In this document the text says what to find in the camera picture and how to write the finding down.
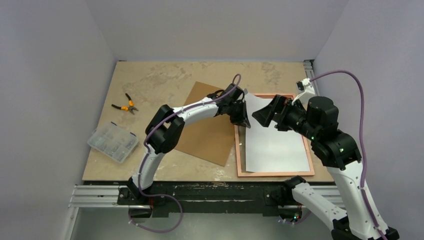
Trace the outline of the red wooden picture frame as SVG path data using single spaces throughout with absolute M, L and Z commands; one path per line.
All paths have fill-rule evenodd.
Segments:
M 274 94 L 272 93 L 252 93 L 253 95 L 260 98 L 274 98 Z M 303 176 L 303 177 L 311 177 L 315 175 L 315 170 L 313 166 L 313 161 L 311 157 L 311 153 L 308 146 L 308 141 L 305 137 L 302 136 L 306 152 L 308 154 L 309 166 L 311 167 L 310 172 L 264 172 L 264 173 L 255 173 L 246 171 L 246 161 L 245 161 L 245 135 L 246 135 L 246 127 L 235 126 L 235 157 L 236 157 L 236 171 L 237 176 L 240 178 L 276 178 L 276 177 L 292 177 L 292 176 Z

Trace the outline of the landscape photo print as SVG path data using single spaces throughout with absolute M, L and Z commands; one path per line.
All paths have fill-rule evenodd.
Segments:
M 303 137 L 292 131 L 278 131 L 271 122 L 263 127 L 252 116 L 266 107 L 271 98 L 245 95 L 250 128 L 245 129 L 245 168 L 252 173 L 311 172 Z

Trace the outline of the brown cardboard backing board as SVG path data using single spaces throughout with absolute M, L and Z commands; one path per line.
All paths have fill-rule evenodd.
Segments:
M 184 127 L 175 149 L 223 167 L 234 144 L 235 127 L 224 114 Z

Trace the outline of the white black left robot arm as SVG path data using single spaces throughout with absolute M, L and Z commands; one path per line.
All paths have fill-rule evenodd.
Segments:
M 143 141 L 145 147 L 139 170 L 129 180 L 129 197 L 138 205 L 146 203 L 154 175 L 165 154 L 173 150 L 185 127 L 198 121 L 228 115 L 233 125 L 250 128 L 245 101 L 246 90 L 231 83 L 201 100 L 182 107 L 162 105 L 152 118 Z

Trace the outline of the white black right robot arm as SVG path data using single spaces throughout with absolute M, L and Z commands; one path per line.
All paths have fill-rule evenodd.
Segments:
M 338 128 L 339 109 L 318 96 L 308 79 L 297 83 L 301 93 L 294 99 L 276 95 L 254 111 L 263 127 L 275 122 L 278 131 L 294 131 L 311 142 L 313 153 L 332 176 L 344 208 L 316 193 L 300 176 L 283 182 L 280 196 L 288 204 L 297 202 L 316 215 L 334 240 L 397 240 L 398 231 L 388 226 L 370 196 L 363 178 L 365 159 L 349 134 Z

